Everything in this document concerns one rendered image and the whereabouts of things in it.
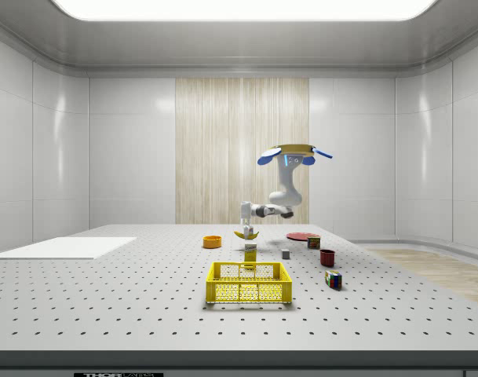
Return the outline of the drone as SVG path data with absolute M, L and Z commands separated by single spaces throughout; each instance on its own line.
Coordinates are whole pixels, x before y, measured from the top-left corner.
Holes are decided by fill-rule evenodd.
M 296 155 L 302 156 L 303 159 L 301 163 L 309 166 L 314 164 L 316 161 L 314 157 L 315 153 L 320 154 L 321 156 L 327 157 L 329 159 L 333 158 L 333 156 L 320 151 L 313 145 L 276 145 L 274 147 L 271 147 L 269 150 L 263 152 L 261 154 L 261 157 L 258 159 L 257 164 L 265 165 L 267 163 L 270 163 L 272 159 L 277 155 Z

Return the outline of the yellow basket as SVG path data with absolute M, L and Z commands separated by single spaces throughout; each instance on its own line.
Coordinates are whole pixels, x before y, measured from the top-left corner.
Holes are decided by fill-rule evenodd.
M 213 262 L 207 302 L 292 302 L 292 279 L 281 262 Z

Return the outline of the white board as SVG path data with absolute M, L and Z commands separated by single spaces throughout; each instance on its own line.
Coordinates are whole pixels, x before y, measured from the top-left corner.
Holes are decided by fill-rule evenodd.
M 0 253 L 0 259 L 95 259 L 136 237 L 57 237 Z

